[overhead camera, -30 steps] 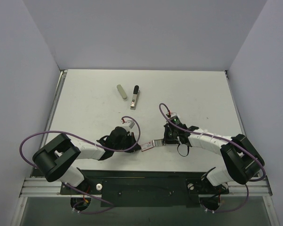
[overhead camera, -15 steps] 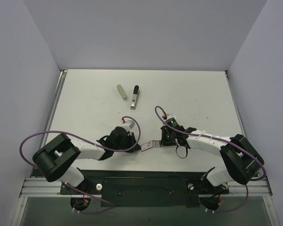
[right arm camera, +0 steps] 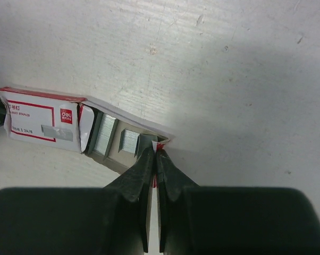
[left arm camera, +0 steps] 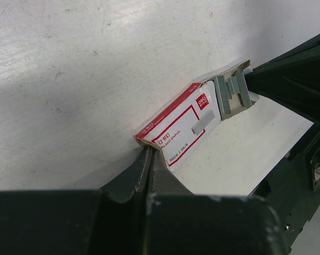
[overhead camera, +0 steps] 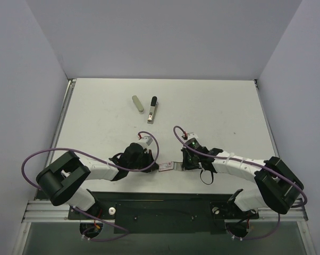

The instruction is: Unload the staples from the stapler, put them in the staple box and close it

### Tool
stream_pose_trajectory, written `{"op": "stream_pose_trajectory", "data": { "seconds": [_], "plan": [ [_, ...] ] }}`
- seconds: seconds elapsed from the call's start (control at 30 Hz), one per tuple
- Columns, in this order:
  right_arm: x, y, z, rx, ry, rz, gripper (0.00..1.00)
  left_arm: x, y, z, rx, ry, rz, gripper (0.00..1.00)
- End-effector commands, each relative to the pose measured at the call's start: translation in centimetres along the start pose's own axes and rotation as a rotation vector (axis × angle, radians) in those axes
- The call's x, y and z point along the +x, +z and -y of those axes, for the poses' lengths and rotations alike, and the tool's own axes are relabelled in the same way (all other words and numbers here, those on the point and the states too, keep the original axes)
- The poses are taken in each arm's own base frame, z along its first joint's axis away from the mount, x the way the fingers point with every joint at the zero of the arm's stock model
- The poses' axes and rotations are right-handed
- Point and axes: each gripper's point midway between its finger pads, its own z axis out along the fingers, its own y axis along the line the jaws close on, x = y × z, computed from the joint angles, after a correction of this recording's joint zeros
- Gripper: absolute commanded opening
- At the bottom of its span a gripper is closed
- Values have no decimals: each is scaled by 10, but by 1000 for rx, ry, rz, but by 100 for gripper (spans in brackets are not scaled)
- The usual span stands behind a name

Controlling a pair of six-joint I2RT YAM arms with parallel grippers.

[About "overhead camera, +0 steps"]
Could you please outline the red white staple box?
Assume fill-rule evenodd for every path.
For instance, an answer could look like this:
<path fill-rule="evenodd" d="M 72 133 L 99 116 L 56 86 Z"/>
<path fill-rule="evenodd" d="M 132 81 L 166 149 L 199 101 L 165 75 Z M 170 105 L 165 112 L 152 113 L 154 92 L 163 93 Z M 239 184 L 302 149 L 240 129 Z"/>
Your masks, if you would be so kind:
<path fill-rule="evenodd" d="M 168 162 L 168 163 L 159 164 L 158 171 L 164 172 L 164 171 L 170 171 L 173 169 L 174 169 L 174 162 Z"/>

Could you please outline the large black beige stapler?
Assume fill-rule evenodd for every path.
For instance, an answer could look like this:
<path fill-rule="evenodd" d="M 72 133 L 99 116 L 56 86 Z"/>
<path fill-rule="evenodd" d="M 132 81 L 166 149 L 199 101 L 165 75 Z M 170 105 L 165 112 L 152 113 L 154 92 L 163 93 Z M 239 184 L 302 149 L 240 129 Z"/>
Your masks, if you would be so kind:
<path fill-rule="evenodd" d="M 148 114 L 148 118 L 147 118 L 148 124 L 154 123 L 157 108 L 158 108 L 158 99 L 156 96 L 153 96 L 151 99 L 151 102 L 150 102 L 150 110 L 149 110 L 149 114 Z"/>

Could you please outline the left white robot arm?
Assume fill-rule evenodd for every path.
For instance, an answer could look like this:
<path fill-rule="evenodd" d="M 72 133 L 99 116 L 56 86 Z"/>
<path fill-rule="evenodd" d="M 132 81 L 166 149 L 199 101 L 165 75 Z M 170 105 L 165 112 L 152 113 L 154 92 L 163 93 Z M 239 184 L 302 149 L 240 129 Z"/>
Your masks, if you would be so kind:
<path fill-rule="evenodd" d="M 99 213 L 99 205 L 89 190 L 81 187 L 85 180 L 107 180 L 111 182 L 125 178 L 129 172 L 149 173 L 159 169 L 153 153 L 146 142 L 131 143 L 102 163 L 94 159 L 79 157 L 67 151 L 36 177 L 41 190 L 54 206 L 68 204 L 77 207 L 89 219 Z"/>

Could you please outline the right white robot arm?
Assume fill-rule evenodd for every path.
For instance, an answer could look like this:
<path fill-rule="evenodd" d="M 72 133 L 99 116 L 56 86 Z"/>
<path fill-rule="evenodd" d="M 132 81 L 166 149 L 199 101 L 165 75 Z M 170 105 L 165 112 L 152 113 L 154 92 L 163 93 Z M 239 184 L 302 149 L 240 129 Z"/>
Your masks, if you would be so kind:
<path fill-rule="evenodd" d="M 187 138 L 183 147 L 211 174 L 222 173 L 255 183 L 252 190 L 238 189 L 229 200 L 228 213 L 240 217 L 245 212 L 270 208 L 278 214 L 287 214 L 304 189 L 302 182 L 279 157 L 254 160 L 235 156 L 222 149 L 208 150 L 197 138 Z"/>

